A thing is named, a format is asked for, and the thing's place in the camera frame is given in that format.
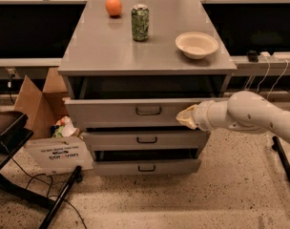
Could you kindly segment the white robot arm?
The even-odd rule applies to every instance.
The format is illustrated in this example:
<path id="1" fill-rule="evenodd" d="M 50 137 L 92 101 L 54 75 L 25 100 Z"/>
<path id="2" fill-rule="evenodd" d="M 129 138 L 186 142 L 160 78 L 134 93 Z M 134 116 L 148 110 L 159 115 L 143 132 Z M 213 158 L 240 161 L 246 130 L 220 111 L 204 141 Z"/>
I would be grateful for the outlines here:
<path id="1" fill-rule="evenodd" d="M 290 143 L 290 112 L 252 92 L 237 92 L 224 101 L 202 101 L 179 112 L 176 120 L 192 130 L 269 131 Z"/>

